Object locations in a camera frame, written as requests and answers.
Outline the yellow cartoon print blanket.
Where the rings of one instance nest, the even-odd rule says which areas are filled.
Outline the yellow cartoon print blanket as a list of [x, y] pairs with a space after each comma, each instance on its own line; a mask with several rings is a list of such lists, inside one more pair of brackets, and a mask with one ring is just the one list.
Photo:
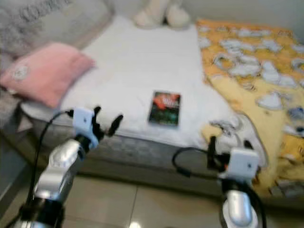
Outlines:
[[206, 81], [234, 111], [203, 128], [228, 152], [248, 140], [262, 196], [304, 198], [304, 44], [286, 28], [199, 20]]

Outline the dark book with red cover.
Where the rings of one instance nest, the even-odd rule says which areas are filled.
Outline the dark book with red cover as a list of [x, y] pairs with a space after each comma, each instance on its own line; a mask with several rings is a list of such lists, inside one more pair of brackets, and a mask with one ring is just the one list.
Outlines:
[[180, 93], [155, 91], [148, 115], [148, 123], [177, 128], [180, 123], [180, 105]]

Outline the bed with white sheet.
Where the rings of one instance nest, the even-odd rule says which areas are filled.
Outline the bed with white sheet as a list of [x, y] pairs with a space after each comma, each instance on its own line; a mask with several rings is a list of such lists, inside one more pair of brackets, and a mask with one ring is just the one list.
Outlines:
[[[215, 172], [206, 169], [204, 154], [189, 151], [178, 156], [178, 164], [193, 172], [190, 178], [178, 174], [171, 163], [180, 148], [206, 149], [209, 139], [203, 128], [234, 115], [206, 81], [196, 25], [185, 30], [145, 30], [117, 17], [83, 51], [95, 67], [74, 82], [57, 108], [34, 101], [19, 107], [33, 123], [31, 132], [40, 135], [48, 120], [64, 109], [100, 106], [97, 119], [104, 126], [117, 115], [124, 119], [115, 137], [102, 140], [90, 152], [83, 173], [219, 195]], [[155, 91], [180, 93], [177, 128], [148, 123]], [[272, 206], [304, 210], [304, 198], [260, 196]]]

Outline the grey fuzzy throw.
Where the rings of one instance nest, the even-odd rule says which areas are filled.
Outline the grey fuzzy throw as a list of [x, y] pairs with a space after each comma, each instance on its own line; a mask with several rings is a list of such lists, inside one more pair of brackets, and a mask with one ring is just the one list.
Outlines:
[[12, 59], [28, 54], [33, 49], [32, 28], [19, 12], [19, 0], [0, 0], [0, 45], [4, 54]]

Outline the cream plush toy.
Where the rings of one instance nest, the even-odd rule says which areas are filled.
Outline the cream plush toy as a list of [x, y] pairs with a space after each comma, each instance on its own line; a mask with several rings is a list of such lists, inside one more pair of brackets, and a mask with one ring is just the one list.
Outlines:
[[146, 6], [134, 17], [133, 22], [142, 29], [159, 28], [167, 24], [174, 30], [186, 29], [192, 22], [183, 0], [148, 0]]

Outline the grey headboard with lettering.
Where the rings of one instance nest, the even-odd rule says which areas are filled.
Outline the grey headboard with lettering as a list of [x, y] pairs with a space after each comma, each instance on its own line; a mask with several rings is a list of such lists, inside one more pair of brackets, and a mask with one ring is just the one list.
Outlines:
[[110, 0], [29, 0], [15, 13], [28, 44], [54, 41], [82, 48], [111, 22], [114, 6]]

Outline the pink pillow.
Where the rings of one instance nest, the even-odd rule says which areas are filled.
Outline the pink pillow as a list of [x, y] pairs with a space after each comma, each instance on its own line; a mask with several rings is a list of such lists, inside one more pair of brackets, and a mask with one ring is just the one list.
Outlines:
[[0, 84], [49, 108], [57, 108], [71, 85], [94, 66], [95, 61], [79, 49], [48, 43], [19, 57], [2, 74]]

